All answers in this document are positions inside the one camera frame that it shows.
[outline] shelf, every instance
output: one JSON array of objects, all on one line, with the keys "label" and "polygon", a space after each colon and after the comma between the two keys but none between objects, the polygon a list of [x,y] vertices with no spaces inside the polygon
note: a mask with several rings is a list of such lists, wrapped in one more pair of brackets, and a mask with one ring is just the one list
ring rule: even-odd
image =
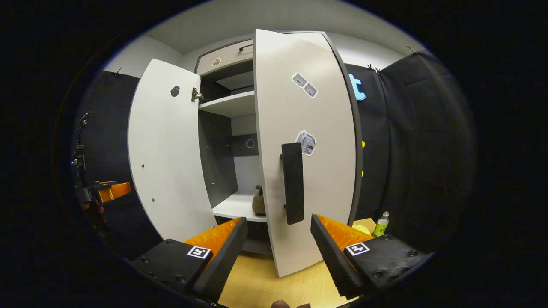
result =
[{"label": "shelf", "polygon": [[199,110],[229,118],[255,114],[255,91],[248,91],[212,100],[198,107]]},{"label": "shelf", "polygon": [[247,238],[243,243],[242,250],[250,253],[272,254],[270,241],[260,241],[255,238]]},{"label": "shelf", "polygon": [[213,215],[227,218],[245,217],[249,221],[265,223],[266,216],[255,216],[255,213],[253,213],[253,209],[251,208],[253,196],[237,191],[214,207]]}]

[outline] black fabric backdrop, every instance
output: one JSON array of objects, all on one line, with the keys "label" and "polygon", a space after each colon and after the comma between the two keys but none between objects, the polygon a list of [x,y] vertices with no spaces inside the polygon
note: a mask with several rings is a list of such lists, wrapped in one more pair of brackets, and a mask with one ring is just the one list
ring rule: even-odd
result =
[{"label": "black fabric backdrop", "polygon": [[362,81],[362,189],[356,219],[390,212],[389,233],[436,251],[458,227],[475,171],[466,98],[432,55],[418,52],[377,72],[346,65]]},{"label": "black fabric backdrop", "polygon": [[74,123],[76,127],[80,117],[90,111],[82,132],[86,181],[89,184],[94,181],[131,183],[132,191],[105,203],[103,214],[110,227],[109,241],[129,260],[162,241],[137,197],[129,170],[129,109],[138,82],[139,78],[133,76],[100,72],[89,85]]}]

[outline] drawer handle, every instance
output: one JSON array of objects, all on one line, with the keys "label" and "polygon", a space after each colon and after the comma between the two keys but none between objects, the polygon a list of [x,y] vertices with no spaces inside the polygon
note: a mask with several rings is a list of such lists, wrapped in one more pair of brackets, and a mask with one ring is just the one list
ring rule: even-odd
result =
[{"label": "drawer handle", "polygon": [[286,191],[287,224],[292,225],[304,220],[304,184],[302,178],[301,144],[282,144],[279,156],[283,164],[283,185]]},{"label": "drawer handle", "polygon": [[240,48],[239,48],[239,51],[241,51],[241,52],[242,52],[242,51],[243,51],[243,49],[244,49],[245,47],[249,47],[249,46],[253,46],[253,44],[251,44],[251,45],[245,45],[245,46],[242,46],[242,47],[240,47]]}]

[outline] open cabinet door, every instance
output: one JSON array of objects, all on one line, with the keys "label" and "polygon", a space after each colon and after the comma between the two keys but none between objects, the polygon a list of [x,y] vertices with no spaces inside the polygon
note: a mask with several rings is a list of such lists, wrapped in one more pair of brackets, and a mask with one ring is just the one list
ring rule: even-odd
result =
[{"label": "open cabinet door", "polygon": [[[272,252],[280,277],[322,260],[311,215],[347,224],[356,176],[356,138],[347,86],[330,50],[255,30],[255,108]],[[309,136],[302,154],[304,220],[288,225],[281,146]]]},{"label": "open cabinet door", "polygon": [[135,190],[163,239],[184,242],[217,225],[200,160],[198,100],[191,101],[192,88],[199,86],[198,75],[152,59],[129,114]]}]

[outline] water bottle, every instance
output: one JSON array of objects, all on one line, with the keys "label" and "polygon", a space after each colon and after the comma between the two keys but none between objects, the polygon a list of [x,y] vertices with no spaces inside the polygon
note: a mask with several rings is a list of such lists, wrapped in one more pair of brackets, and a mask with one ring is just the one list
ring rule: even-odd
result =
[{"label": "water bottle", "polygon": [[373,231],[373,236],[378,237],[383,235],[384,230],[388,226],[388,212],[384,212],[383,217],[379,218],[377,225],[375,226],[375,231]]}]

